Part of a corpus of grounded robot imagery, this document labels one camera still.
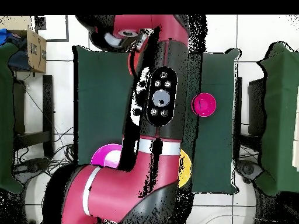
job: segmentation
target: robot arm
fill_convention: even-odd
[[[136,107],[131,104],[131,97],[118,169],[87,165],[65,167],[56,172],[57,178],[62,174],[68,184],[61,186],[67,188],[61,190],[64,194],[61,224],[95,224],[97,219],[119,224],[170,224],[178,189],[186,108],[187,17],[116,15],[77,16],[77,19],[89,30],[94,45],[103,51],[128,51],[142,29],[155,31],[142,53],[138,76],[135,76],[137,81],[133,84],[133,88],[139,87],[143,92],[142,110],[139,121],[128,121]],[[149,77],[142,83],[145,68]],[[133,155],[135,141],[138,147],[137,154]],[[121,164],[126,167],[129,163],[133,163],[130,171],[120,169]],[[62,181],[51,179],[48,191],[51,191],[50,183]],[[47,221],[52,219],[44,217],[45,224]]]

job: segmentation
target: black wire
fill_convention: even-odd
[[[250,155],[252,155],[250,152],[248,152],[246,149],[244,149],[242,146],[240,146],[241,149],[245,150],[247,153],[249,153]]]
[[[49,121],[49,123],[53,126],[53,128],[55,129],[57,135],[60,137],[60,134],[59,134],[59,132],[57,131],[56,127],[55,127],[54,124],[48,119],[48,117],[44,114],[44,112],[42,111],[42,109],[36,104],[35,100],[33,100],[33,98],[31,97],[30,93],[27,91],[26,86],[23,85],[23,83],[20,82],[20,80],[18,80],[17,78],[15,78],[15,79],[22,85],[22,87],[24,88],[24,90],[26,91],[26,93],[27,93],[27,94],[29,95],[29,97],[32,99],[33,103],[34,103],[34,104],[36,105],[36,107],[41,111],[41,113],[45,116],[45,118]]]
[[[71,127],[70,129],[68,129],[65,133],[63,133],[56,141],[54,142],[58,142],[59,140],[61,140],[61,138],[66,134],[68,133],[71,129],[73,129],[73,127]]]
[[[26,149],[27,149],[27,151],[24,154],[22,154],[19,158],[20,163],[22,163],[22,161],[21,161],[22,157],[29,152],[29,148],[26,147]]]

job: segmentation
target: black button panel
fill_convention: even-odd
[[[177,84],[178,77],[171,68],[158,68],[152,74],[147,102],[147,118],[152,125],[167,125],[173,118]]]

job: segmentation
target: cable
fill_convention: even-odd
[[[73,129],[73,127],[71,127],[70,129],[68,129],[65,133],[63,133],[56,141],[53,141],[53,142],[58,142],[62,137],[63,135],[65,135],[66,133],[68,133],[71,129]]]
[[[238,216],[238,217],[248,217],[248,218],[252,218],[253,220],[255,220],[256,218],[253,217],[253,216],[241,216],[241,215],[221,215],[221,216],[216,216],[214,218],[212,218],[211,220],[209,220],[208,222],[206,222],[205,224],[208,224],[210,223],[211,221],[217,219],[217,218],[220,218],[220,217],[223,217],[223,216]]]
[[[241,149],[245,150],[247,153],[249,153],[246,149],[244,149],[242,146],[240,146]]]
[[[50,123],[50,124],[53,126],[53,128],[55,129],[57,135],[60,137],[60,134],[58,133],[56,127],[55,127],[54,124],[48,119],[48,117],[44,114],[44,112],[42,111],[42,109],[36,104],[35,100],[33,100],[33,98],[31,97],[30,93],[27,91],[26,86],[24,86],[23,83],[20,82],[20,80],[18,80],[17,78],[16,78],[16,80],[22,85],[22,87],[24,88],[24,90],[26,91],[26,93],[27,93],[27,94],[29,95],[29,97],[32,99],[33,103],[37,106],[37,108],[41,111],[41,113],[46,117],[46,119],[49,121],[49,123]]]
[[[24,154],[22,154],[19,158],[20,163],[22,163],[22,161],[21,161],[22,157],[29,152],[29,148],[26,147],[26,149],[27,149],[27,151]]]

